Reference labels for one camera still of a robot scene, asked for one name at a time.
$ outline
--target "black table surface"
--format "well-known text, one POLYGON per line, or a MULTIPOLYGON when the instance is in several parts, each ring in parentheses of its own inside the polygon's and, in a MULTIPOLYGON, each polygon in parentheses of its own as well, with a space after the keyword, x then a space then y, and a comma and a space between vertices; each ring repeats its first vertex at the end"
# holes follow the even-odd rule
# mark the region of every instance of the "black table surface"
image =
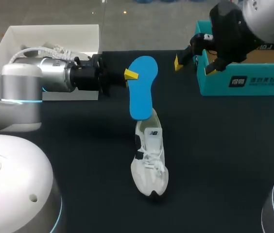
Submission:
POLYGON ((125 88, 99 101, 45 102, 40 130, 12 134, 48 156, 69 233, 262 232, 274 184, 274 96, 202 97, 193 66, 173 71, 175 53, 103 53, 119 74, 142 55, 158 63, 153 106, 170 173, 163 202, 146 201, 133 182, 136 122, 125 88))

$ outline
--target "white sneaker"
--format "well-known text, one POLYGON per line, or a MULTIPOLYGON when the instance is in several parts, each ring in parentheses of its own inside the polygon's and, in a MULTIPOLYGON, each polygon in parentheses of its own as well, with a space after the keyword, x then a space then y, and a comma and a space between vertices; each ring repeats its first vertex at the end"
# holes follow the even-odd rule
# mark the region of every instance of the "white sneaker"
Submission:
POLYGON ((136 154, 131 171, 138 190, 148 196, 161 196, 168 183, 161 123, 153 109, 148 120, 138 121, 135 131, 136 154))
MULTIPOLYGON (((57 53, 61 53, 63 54, 65 57, 67 57, 68 59, 70 59, 71 57, 79 57, 79 59, 81 61, 88 61, 89 57, 88 55, 86 55, 85 53, 80 53, 80 52, 74 52, 71 50, 67 50, 63 47, 61 47, 60 45, 53 45, 49 42, 44 43, 44 45, 42 45, 42 47, 48 48, 48 49, 52 49, 54 51, 56 51, 57 53)), ((22 45, 21 49, 27 49, 29 47, 22 45)), ((31 52, 26 52, 24 54, 26 57, 37 57, 37 58, 41 58, 41 57, 52 57, 52 58, 56 58, 53 57, 52 54, 45 52, 45 51, 31 51, 31 52)))

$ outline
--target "shoe insole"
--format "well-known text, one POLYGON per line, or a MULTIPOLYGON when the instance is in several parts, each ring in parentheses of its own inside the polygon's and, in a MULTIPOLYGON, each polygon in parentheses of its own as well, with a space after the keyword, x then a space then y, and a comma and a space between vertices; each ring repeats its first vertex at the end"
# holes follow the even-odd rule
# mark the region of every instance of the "shoe insole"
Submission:
POLYGON ((128 80, 129 109, 134 120, 146 120, 152 115, 151 85, 157 76, 157 63, 153 57, 141 56, 128 68, 139 74, 137 80, 128 80))

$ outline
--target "cardboard box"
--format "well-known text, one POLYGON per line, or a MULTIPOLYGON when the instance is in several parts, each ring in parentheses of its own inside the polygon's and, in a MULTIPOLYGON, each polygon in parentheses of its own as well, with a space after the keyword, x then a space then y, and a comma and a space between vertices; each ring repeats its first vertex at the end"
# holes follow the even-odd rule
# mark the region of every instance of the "cardboard box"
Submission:
MULTIPOLYGON (((212 34, 209 21, 198 21, 195 33, 212 34)), ((215 52, 196 56, 197 78, 204 96, 274 95, 274 45, 263 45, 248 54, 241 64, 229 64, 225 71, 205 75, 204 68, 216 58, 215 52)))
MULTIPOLYGON (((21 50, 21 45, 39 47, 45 42, 92 56, 100 52, 99 25, 10 26, 0 43, 0 98, 2 67, 21 50)), ((97 91, 43 92, 43 100, 97 99, 97 91)))

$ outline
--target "teal shoe box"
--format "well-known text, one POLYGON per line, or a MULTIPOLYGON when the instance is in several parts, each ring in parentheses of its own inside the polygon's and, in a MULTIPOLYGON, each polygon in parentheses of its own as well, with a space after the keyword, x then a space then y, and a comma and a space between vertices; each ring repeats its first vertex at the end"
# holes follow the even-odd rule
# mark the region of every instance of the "teal shoe box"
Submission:
MULTIPOLYGON (((198 21, 195 33, 212 34, 210 21, 198 21)), ((210 54, 204 50, 202 56, 194 57, 201 94, 203 96, 274 95, 274 50, 267 50, 270 48, 268 45, 262 47, 265 50, 256 50, 254 53, 256 55, 258 53, 263 62, 233 63, 229 64, 225 71, 210 75, 205 75, 210 54)))

